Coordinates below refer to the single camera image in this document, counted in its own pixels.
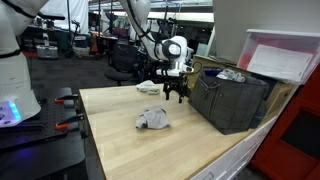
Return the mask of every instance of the paper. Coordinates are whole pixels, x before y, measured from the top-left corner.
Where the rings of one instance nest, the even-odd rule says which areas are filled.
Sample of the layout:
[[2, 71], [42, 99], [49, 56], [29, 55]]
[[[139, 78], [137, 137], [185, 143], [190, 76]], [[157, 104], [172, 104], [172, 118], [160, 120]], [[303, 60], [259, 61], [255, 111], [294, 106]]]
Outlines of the paper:
[[258, 45], [248, 70], [269, 77], [300, 82], [312, 54]]

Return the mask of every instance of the office chair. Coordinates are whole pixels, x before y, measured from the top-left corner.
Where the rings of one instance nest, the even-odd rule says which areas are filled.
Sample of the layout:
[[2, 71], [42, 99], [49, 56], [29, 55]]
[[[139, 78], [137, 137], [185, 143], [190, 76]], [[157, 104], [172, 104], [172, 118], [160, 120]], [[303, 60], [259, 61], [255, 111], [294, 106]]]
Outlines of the office chair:
[[111, 66], [106, 69], [105, 77], [117, 81], [118, 86], [122, 81], [129, 81], [138, 69], [137, 55], [137, 47], [115, 43]]

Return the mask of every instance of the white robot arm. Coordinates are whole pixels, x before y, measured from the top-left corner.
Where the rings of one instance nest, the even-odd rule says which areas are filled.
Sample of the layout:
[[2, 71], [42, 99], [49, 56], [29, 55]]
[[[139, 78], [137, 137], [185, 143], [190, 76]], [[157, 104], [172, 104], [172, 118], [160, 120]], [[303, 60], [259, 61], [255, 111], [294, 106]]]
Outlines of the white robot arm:
[[47, 1], [0, 0], [0, 128], [19, 124], [40, 111], [16, 36]]
[[169, 61], [169, 70], [157, 70], [158, 75], [179, 77], [182, 72], [193, 72], [193, 68], [186, 66], [188, 47], [187, 40], [181, 36], [156, 42], [150, 32], [145, 31], [150, 11], [150, 0], [119, 0], [128, 14], [130, 22], [137, 32], [141, 42], [153, 60]]

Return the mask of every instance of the gray floor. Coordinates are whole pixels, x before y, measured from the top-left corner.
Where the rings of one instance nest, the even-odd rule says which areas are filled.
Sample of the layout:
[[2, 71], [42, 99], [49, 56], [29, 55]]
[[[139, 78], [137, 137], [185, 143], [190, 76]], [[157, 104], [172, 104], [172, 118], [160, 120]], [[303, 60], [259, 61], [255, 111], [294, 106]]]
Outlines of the gray floor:
[[[28, 65], [33, 89], [71, 87], [73, 93], [78, 93], [79, 89], [117, 86], [115, 81], [104, 77], [107, 59], [96, 61], [88, 58], [65, 59], [62, 57], [57, 61], [49, 61], [28, 58]], [[122, 83], [124, 86], [134, 84], [136, 84], [134, 81]], [[85, 148], [90, 179], [103, 179], [94, 142], [91, 138], [85, 140]], [[264, 180], [267, 178], [251, 168], [246, 168], [236, 179]]]

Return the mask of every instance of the workbench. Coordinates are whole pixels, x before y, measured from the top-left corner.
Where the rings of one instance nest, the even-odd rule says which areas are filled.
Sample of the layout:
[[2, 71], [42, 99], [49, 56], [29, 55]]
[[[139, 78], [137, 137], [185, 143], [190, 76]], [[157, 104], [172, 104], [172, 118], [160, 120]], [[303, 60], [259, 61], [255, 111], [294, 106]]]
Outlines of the workbench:
[[[277, 118], [270, 117], [256, 130], [222, 135], [187, 98], [179, 104], [175, 92], [168, 101], [163, 92], [148, 95], [135, 86], [82, 89], [80, 95], [98, 164], [112, 180], [232, 178], [249, 162]], [[169, 128], [135, 128], [139, 115], [151, 107], [166, 111]]]

